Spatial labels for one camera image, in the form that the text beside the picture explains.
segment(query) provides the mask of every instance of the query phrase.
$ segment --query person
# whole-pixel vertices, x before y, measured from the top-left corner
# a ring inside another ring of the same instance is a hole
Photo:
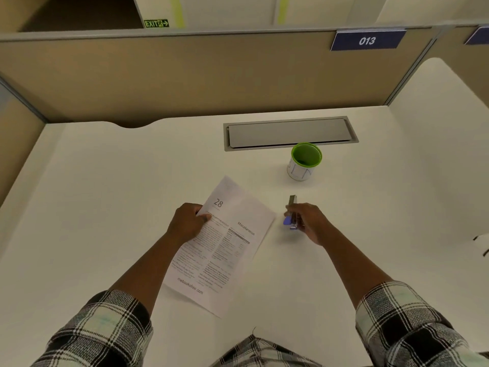
[[[178,208],[167,232],[108,290],[95,295],[49,341],[39,366],[140,366],[153,334],[150,316],[172,258],[196,237],[210,214],[199,204]],[[301,229],[333,262],[351,303],[356,328],[375,366],[489,366],[438,311],[407,284],[370,261],[312,204],[287,206]],[[249,336],[217,366],[318,366],[273,342]]]

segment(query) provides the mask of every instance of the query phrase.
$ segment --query white desk surface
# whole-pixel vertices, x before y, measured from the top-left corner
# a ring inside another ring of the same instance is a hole
[[[290,148],[223,150],[226,122],[336,115],[350,118],[360,142],[321,146],[323,162],[308,181],[287,175]],[[53,138],[57,144],[46,144]],[[54,152],[0,262],[1,365],[32,363],[58,328],[165,232],[175,208],[203,203],[225,174],[277,219],[225,318],[162,287],[146,366],[206,367],[255,326],[325,365],[370,364],[327,254],[282,226],[291,194],[320,206],[474,350],[489,348],[480,249],[462,241],[464,227],[388,107],[173,118],[139,129],[47,125],[30,160],[46,147]],[[34,167],[28,160],[25,168]]]

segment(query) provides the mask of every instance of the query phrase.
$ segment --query left hand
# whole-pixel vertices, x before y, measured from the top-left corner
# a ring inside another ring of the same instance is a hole
[[[165,236],[170,236],[180,246],[197,237],[204,224],[212,218],[212,214],[196,216],[201,208],[202,205],[196,203],[184,203],[177,208]]]

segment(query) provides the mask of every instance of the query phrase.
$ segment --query white mug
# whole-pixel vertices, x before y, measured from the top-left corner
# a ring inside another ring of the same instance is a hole
[[[309,179],[323,158],[321,150],[310,143],[296,144],[292,148],[291,154],[287,173],[297,181]]]

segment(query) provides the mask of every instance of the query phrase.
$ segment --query plaid sleeve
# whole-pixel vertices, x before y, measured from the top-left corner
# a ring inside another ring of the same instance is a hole
[[[104,291],[51,338],[33,366],[141,366],[152,335],[143,304],[125,292]]]
[[[356,318],[375,366],[489,366],[443,315],[405,283],[386,282],[370,290]]]

